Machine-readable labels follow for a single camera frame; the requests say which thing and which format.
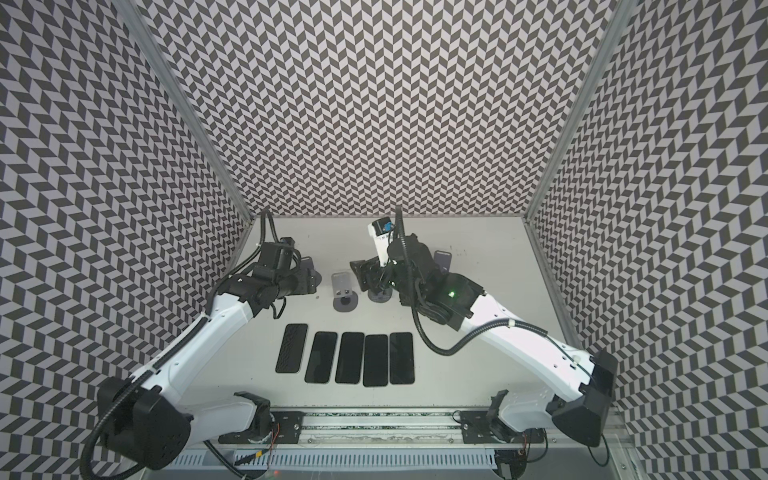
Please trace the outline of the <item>grey stand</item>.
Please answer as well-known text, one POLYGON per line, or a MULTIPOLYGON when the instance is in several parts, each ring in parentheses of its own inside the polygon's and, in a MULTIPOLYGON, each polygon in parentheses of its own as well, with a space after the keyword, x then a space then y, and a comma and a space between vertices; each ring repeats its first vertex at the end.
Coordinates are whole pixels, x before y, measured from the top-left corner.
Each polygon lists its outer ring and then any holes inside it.
POLYGON ((301 258, 299 273, 301 285, 309 293, 314 293, 322 283, 322 275, 316 270, 314 261, 310 256, 301 258))
POLYGON ((331 276, 333 308, 337 312, 349 313, 356 309, 359 297, 354 290, 354 276, 351 272, 337 272, 331 276))
POLYGON ((450 272, 451 264, 452 264, 452 253, 449 251, 444 250, 435 250, 433 254, 434 262, 439 267, 439 270, 442 274, 447 274, 450 272))
POLYGON ((367 296, 370 301, 374 303, 386 303, 392 298, 393 289, 392 288, 383 288, 383 289, 370 289, 367 292, 367 296))

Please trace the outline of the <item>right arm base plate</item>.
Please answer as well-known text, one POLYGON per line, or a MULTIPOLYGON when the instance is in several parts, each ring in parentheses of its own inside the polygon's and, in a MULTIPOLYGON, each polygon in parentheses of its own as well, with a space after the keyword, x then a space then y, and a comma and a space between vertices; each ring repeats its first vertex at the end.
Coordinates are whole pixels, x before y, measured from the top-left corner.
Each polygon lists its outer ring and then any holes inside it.
POLYGON ((459 425, 465 444, 541 444, 545 430, 512 430, 500 420, 490 420, 485 410, 455 410, 451 418, 459 425))

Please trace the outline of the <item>phone with teal case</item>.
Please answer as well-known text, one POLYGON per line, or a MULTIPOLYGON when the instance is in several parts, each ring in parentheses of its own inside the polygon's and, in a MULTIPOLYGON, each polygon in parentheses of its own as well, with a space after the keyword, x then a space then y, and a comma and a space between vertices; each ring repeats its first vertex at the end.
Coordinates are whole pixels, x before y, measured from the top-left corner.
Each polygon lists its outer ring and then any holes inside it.
POLYGON ((389 338, 384 334, 367 335, 364 339, 363 385, 384 387, 389 383, 389 338))

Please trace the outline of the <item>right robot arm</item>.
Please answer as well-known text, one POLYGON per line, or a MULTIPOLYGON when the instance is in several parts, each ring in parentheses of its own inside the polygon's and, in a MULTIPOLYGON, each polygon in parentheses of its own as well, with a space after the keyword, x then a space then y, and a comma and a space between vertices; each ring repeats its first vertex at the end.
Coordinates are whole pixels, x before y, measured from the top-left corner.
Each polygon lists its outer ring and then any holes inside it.
POLYGON ((587 447, 601 444, 618 376, 613 354, 576 348, 523 320, 480 284, 442 270, 414 234, 382 234, 375 244, 376 257, 350 264, 360 288, 396 291, 432 352, 453 356, 480 339, 542 382, 530 391, 493 396, 486 412, 493 436, 508 442, 529 430, 554 428, 587 447))

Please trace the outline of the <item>middle grey stand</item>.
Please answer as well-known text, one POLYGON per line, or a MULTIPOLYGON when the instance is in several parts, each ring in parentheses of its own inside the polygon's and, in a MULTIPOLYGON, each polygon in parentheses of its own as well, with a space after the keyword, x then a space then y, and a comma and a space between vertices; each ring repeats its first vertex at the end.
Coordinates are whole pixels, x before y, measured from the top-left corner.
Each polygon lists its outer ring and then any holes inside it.
POLYGON ((386 303, 392 298, 393 289, 392 288, 383 288, 383 289, 370 289, 367 292, 367 296, 370 301, 374 303, 386 303))

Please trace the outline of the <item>rightmost grey stand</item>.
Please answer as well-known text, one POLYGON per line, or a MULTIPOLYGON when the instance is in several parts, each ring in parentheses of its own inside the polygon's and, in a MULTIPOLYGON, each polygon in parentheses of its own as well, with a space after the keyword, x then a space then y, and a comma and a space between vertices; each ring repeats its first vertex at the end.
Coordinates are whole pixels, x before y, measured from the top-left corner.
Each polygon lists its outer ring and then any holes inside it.
POLYGON ((452 264, 452 253, 449 251, 444 250, 435 250, 433 254, 434 262, 439 267, 439 270, 442 274, 447 274, 450 272, 451 264, 452 264))

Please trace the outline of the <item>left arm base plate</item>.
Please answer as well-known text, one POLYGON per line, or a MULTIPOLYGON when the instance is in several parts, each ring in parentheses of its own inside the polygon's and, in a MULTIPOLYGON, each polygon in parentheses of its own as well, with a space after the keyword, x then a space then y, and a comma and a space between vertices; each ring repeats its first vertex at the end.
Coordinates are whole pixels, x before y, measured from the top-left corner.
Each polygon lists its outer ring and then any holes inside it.
POLYGON ((223 445, 297 444, 303 429, 305 414, 301 411, 277 411, 257 417, 245 431, 220 435, 223 445))

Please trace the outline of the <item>aluminium mounting rail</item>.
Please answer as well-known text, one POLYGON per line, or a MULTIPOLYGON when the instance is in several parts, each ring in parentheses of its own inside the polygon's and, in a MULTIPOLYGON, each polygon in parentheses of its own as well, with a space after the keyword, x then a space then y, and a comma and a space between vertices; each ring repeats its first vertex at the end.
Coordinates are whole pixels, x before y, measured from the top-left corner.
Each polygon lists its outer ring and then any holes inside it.
POLYGON ((274 408, 269 433, 248 438, 245 434, 216 434, 210 442, 226 448, 266 449, 271 444, 319 448, 449 448, 475 447, 511 449, 529 445, 535 452, 545 447, 585 451, 555 428, 513 434, 504 440, 492 431, 487 414, 480 408, 274 408))

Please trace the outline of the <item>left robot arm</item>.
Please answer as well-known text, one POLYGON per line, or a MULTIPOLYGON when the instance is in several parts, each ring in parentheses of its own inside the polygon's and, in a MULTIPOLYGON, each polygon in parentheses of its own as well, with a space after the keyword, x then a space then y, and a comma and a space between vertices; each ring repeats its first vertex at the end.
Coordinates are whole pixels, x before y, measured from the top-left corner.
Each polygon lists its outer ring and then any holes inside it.
POLYGON ((109 377, 97 390, 99 419, 79 460, 84 479, 95 479, 92 462, 102 446, 131 461, 118 473, 127 479, 143 469, 160 470, 189 445, 222 435, 271 443, 275 421, 268 399, 240 391, 217 402, 184 405, 182 398, 199 372, 261 311, 292 295, 315 293, 318 274, 290 237, 261 242, 253 263, 243 263, 213 288, 204 310, 158 356, 126 378, 109 377))

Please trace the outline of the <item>far left grey stand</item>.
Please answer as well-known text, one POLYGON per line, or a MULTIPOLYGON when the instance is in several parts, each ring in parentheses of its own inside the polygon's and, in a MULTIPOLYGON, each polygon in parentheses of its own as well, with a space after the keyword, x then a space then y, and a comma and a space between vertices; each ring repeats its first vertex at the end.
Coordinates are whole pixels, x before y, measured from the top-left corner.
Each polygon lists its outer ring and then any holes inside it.
POLYGON ((314 293, 322 283, 322 275, 316 270, 314 261, 310 256, 301 258, 299 273, 301 285, 309 293, 314 293))

